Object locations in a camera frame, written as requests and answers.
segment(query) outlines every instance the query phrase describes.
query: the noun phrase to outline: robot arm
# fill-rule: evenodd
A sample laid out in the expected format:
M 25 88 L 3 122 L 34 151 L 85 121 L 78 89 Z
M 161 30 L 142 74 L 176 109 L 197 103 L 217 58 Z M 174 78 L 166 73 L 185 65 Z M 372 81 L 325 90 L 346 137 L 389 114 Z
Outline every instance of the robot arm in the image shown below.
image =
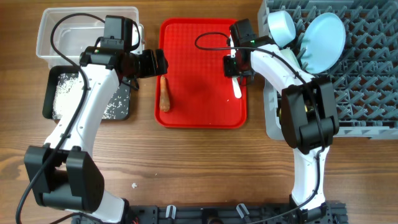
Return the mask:
M 290 64 L 290 66 L 298 71 L 300 76 L 306 82 L 310 83 L 314 78 L 313 75 L 302 71 L 295 64 L 291 63 L 287 58 L 285 58 L 281 54 L 277 45 L 267 44 L 259 48 L 274 52 L 276 55 L 282 57 Z M 290 71 L 279 59 L 264 52 L 251 52 L 251 67 L 255 72 L 267 79 L 267 81 L 269 81 L 281 95 L 283 89 L 286 89 L 292 85 L 300 86 L 303 84 L 298 78 L 295 78 L 295 75 L 292 73 L 292 71 Z M 317 184 L 317 161 L 315 156 L 319 150 L 321 150 L 321 147 L 310 150 L 308 154 L 303 154 L 299 149 L 293 149 L 295 181 L 292 191 L 292 199 L 296 205 L 304 203 L 312 195 L 314 186 Z M 318 194 L 311 200 L 311 202 L 304 205 L 301 208 L 302 210 L 311 210 L 313 208 L 317 208 L 323 202 L 325 202 L 325 196 L 323 195 L 323 172 L 325 169 L 325 159 L 328 151 L 329 147 L 327 147 L 323 153 L 320 154 L 321 173 Z
M 302 71 L 281 54 L 279 47 L 272 39 L 268 37 L 257 38 L 247 19 L 236 22 L 229 29 L 235 47 L 255 47 L 274 53 L 272 55 L 259 50 L 238 49 L 231 53 L 231 55 L 234 54 L 233 56 L 224 57 L 224 73 L 227 77 L 244 77 L 258 73 L 267 79 L 282 95 L 282 133 L 287 144 L 293 148 L 294 153 L 295 182 L 292 200 L 296 206 L 306 202 L 312 196 L 319 181 L 316 196 L 300 209 L 311 210 L 321 207 L 322 203 L 325 202 L 323 195 L 325 159 L 333 135 L 338 132 L 339 128 L 331 82 L 327 78 L 315 78 L 313 75 Z M 316 155 L 322 150 L 322 146 L 314 108 L 309 103 L 308 91 L 304 88 L 302 81 L 281 59 L 287 62 L 308 83 L 309 88 L 315 94 L 323 138 L 326 143 L 326 148 L 319 157 L 319 175 Z
M 128 201 L 105 191 L 104 178 L 92 160 L 102 115 L 123 77 L 167 73 L 162 50 L 155 51 L 156 58 L 152 50 L 144 50 L 141 55 L 130 53 L 132 23 L 127 18 L 107 16 L 101 47 L 87 47 L 82 53 L 80 65 L 88 80 L 88 91 L 66 140 L 33 186 L 39 205 L 86 213 L 105 223 L 132 223 Z M 71 108 L 63 115 L 43 147 L 29 146 L 24 163 L 30 180 L 60 142 L 75 110 Z M 57 169 L 62 163 L 66 170 Z

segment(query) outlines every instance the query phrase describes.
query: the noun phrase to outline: wood grain surface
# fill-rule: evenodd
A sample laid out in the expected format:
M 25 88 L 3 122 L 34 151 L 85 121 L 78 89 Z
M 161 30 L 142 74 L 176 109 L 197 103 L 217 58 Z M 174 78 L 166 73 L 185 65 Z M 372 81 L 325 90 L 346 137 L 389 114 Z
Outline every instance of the wood grain surface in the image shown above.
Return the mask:
M 35 46 L 48 7 L 136 6 L 146 48 L 158 46 L 170 17 L 249 18 L 257 27 L 261 0 L 0 1 L 0 223 L 15 223 L 29 183 L 23 157 L 55 127 L 42 116 L 48 64 Z M 267 137 L 262 89 L 248 88 L 248 120 L 236 130 L 166 129 L 154 119 L 155 78 L 140 81 L 126 121 L 103 122 L 94 160 L 106 188 L 133 205 L 236 205 L 287 202 L 294 183 L 292 150 Z M 350 223 L 398 223 L 398 141 L 338 138 L 325 168 L 328 200 L 347 203 Z M 29 195 L 24 223 L 49 223 L 66 214 L 36 205 Z

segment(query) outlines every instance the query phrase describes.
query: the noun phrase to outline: dish rack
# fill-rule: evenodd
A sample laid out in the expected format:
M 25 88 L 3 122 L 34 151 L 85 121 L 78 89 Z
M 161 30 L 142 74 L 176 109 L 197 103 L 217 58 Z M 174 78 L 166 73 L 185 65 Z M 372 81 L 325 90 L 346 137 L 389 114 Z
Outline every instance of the dish rack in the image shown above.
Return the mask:
M 346 28 L 346 45 L 329 70 L 335 88 L 340 130 L 336 136 L 398 139 L 398 1 L 263 0 L 257 14 L 259 36 L 268 35 L 267 15 L 285 10 L 293 18 L 295 55 L 309 24 L 332 12 Z M 264 87 L 267 134 L 283 140 L 277 111 L 281 97 L 269 82 Z

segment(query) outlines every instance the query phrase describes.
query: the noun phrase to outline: black tray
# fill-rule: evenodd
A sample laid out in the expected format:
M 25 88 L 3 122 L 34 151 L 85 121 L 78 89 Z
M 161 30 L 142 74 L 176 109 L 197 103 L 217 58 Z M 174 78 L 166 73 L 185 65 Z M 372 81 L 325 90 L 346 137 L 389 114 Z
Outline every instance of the black tray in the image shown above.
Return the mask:
M 54 66 L 51 68 L 49 73 L 49 80 L 47 82 L 47 90 L 45 92 L 44 104 L 43 104 L 43 117 L 47 119 L 58 120 L 53 117 L 53 103 L 55 98 L 55 92 L 57 90 L 57 85 L 65 82 L 72 77 L 72 74 L 78 74 L 78 70 L 73 66 Z M 106 120 L 124 120 L 129 117 L 130 114 L 130 88 L 126 85 L 119 86 L 118 90 L 112 96 L 109 101 L 109 105 L 115 103 L 115 107 L 110 107 L 108 109 L 108 114 L 110 118 L 103 118 Z

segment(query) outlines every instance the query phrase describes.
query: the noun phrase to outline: carrot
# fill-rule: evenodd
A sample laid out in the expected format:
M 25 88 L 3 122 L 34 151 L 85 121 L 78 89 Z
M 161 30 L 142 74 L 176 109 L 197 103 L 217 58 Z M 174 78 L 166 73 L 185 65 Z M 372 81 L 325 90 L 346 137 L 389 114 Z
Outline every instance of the carrot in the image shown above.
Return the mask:
M 163 112 L 168 112 L 170 110 L 170 99 L 169 93 L 167 92 L 167 83 L 164 75 L 160 78 L 160 102 L 159 108 Z

